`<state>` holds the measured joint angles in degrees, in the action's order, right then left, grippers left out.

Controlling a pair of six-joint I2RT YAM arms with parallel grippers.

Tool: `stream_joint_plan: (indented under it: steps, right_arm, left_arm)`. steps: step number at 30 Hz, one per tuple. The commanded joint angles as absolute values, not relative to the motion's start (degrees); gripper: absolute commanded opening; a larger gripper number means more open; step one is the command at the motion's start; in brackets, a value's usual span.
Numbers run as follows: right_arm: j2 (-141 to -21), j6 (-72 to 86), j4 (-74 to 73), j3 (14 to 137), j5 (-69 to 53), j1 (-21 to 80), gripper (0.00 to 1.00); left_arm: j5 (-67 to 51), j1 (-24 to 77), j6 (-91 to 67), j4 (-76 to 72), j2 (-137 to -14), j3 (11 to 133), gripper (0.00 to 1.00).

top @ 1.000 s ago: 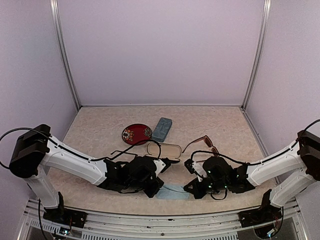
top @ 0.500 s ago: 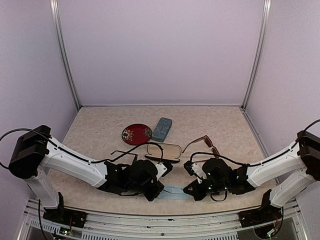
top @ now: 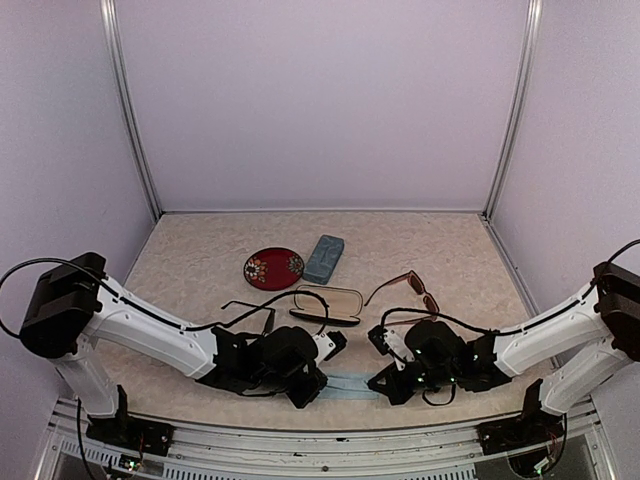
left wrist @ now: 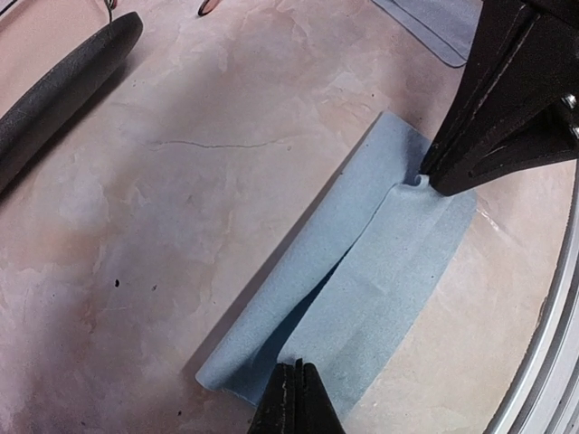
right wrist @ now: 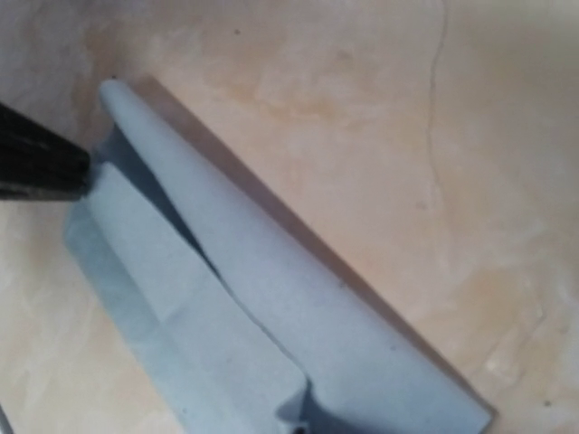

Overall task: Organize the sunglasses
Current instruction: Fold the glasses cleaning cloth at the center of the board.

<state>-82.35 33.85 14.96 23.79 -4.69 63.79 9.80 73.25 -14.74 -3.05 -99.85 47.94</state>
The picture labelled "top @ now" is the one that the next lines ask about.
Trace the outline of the light blue cleaning cloth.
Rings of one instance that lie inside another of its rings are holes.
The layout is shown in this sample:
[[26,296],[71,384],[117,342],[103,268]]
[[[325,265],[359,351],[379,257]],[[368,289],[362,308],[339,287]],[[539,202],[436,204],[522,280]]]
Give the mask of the light blue cleaning cloth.
[[372,391],[364,373],[333,373],[327,376],[327,385],[319,394],[326,400],[376,400],[379,394]]

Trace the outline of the brown tinted sunglasses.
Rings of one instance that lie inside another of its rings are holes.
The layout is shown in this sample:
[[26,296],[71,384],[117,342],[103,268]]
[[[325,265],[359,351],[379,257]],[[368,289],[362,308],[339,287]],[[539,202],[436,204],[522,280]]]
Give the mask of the brown tinted sunglasses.
[[419,277],[419,275],[414,270],[409,270],[408,272],[396,276],[385,283],[378,286],[373,292],[368,296],[366,301],[363,303],[363,306],[366,307],[369,305],[373,297],[383,288],[392,286],[401,282],[406,282],[410,288],[414,291],[414,293],[422,298],[423,305],[425,310],[431,312],[431,315],[416,317],[408,320],[400,320],[391,322],[391,325],[412,325],[418,323],[423,320],[434,321],[438,318],[437,313],[440,312],[440,308],[433,297],[433,295],[426,289],[424,282]]

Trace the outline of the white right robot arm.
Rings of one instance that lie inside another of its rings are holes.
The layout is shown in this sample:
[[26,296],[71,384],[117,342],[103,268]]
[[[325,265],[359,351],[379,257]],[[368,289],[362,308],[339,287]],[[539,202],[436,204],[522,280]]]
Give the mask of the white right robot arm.
[[466,341],[452,328],[457,322],[426,311],[404,336],[385,323],[372,328],[370,342],[393,361],[368,380],[368,388],[393,405],[444,386],[485,392],[577,348],[560,370],[526,391],[511,433],[518,442],[531,444],[549,429],[550,416],[567,413],[614,373],[638,361],[639,277],[602,262],[591,282],[576,294],[518,326],[505,331],[476,328],[477,338]]

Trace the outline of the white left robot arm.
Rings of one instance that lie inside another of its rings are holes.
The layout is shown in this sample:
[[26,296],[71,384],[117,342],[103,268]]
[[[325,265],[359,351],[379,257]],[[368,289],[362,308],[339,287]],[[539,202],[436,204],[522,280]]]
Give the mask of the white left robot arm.
[[106,260],[87,252],[47,259],[17,335],[31,353],[51,361],[87,414],[121,445],[140,434],[126,395],[95,356],[99,340],[155,359],[207,387],[237,395],[286,395],[298,409],[326,386],[319,365],[341,352],[339,331],[311,334],[297,326],[233,333],[230,323],[196,325],[141,300],[109,277]]

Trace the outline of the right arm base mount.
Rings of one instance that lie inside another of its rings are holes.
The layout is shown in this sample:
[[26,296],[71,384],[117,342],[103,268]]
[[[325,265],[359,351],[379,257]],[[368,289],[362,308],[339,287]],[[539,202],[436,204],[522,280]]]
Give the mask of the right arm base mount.
[[562,437],[566,433],[564,415],[553,415],[542,410],[539,398],[542,383],[543,380],[538,379],[527,388],[520,414],[477,426],[484,455],[524,448],[551,440],[553,436]]

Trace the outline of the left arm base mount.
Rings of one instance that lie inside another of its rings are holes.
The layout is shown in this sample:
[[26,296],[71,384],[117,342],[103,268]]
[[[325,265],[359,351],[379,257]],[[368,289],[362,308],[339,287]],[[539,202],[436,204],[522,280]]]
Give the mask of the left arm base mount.
[[104,419],[88,416],[86,436],[91,440],[142,454],[166,457],[175,428],[166,422],[130,415],[124,388],[118,385],[117,392],[118,408],[115,416]]

